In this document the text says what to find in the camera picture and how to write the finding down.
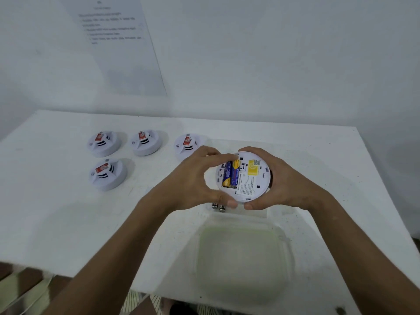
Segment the smoke detector back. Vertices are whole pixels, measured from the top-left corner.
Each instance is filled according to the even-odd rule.
[[[240,203],[263,195],[270,185],[270,168],[252,152],[237,152],[238,159],[216,169],[217,187]]]
[[[92,185],[102,191],[119,186],[127,176],[127,168],[119,159],[105,159],[98,162],[89,172]]]
[[[203,144],[203,138],[195,133],[188,133],[175,139],[173,148],[179,161],[191,156]]]
[[[121,146],[121,140],[114,131],[100,131],[89,138],[87,148],[96,157],[106,157],[115,153]]]
[[[157,131],[147,129],[136,133],[131,138],[131,146],[137,156],[147,156],[157,151],[162,145],[162,140]]]

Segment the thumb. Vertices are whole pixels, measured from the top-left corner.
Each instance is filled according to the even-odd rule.
[[[273,192],[269,191],[253,201],[246,202],[244,208],[246,210],[263,210],[276,204]]]
[[[214,202],[229,208],[236,208],[238,206],[238,202],[236,202],[232,196],[229,196],[226,192],[221,190],[209,189],[209,198],[209,202]]]

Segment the person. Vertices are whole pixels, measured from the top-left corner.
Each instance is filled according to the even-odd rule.
[[[245,203],[245,209],[287,205],[309,211],[363,315],[420,314],[420,290],[328,191],[263,149],[246,147],[240,151],[260,156],[273,173],[270,190]],[[52,301],[44,315],[119,314],[155,232],[171,212],[207,202],[237,206],[232,197],[208,188],[204,180],[208,168],[234,159],[234,154],[220,154],[206,146],[198,148],[139,200],[123,225]]]

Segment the hand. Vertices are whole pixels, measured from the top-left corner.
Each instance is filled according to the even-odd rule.
[[[326,190],[264,149],[245,147],[239,151],[248,151],[260,156],[273,174],[270,190],[257,199],[245,203],[244,208],[247,210],[262,210],[273,205],[288,205],[310,210],[329,195]]]
[[[204,180],[204,173],[208,168],[235,159],[238,159],[238,155],[220,154],[215,148],[201,146],[147,196],[155,199],[165,198],[172,210],[189,209],[207,202],[235,208],[238,203],[234,198],[223,191],[210,189]]]

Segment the forearm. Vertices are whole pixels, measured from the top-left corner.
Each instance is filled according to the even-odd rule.
[[[376,314],[420,312],[420,290],[376,247],[333,196],[325,195],[310,213],[362,312],[372,308]]]
[[[144,197],[44,314],[119,314],[168,204]]]

